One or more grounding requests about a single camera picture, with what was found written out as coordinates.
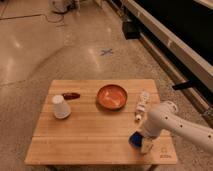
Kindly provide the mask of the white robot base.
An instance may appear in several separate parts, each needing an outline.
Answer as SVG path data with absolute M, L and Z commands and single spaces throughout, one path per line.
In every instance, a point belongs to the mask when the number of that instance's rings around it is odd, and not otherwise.
M 80 0 L 49 0 L 50 10 L 53 13 L 65 14 L 71 9 L 80 6 Z

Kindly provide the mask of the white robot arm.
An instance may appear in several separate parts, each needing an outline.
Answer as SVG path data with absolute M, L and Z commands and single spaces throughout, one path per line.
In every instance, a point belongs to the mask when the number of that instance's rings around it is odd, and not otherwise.
M 184 120 L 176 115 L 177 112 L 177 105 L 171 101 L 164 101 L 152 107 L 141 125 L 140 134 L 156 139 L 165 129 L 213 155 L 213 129 Z

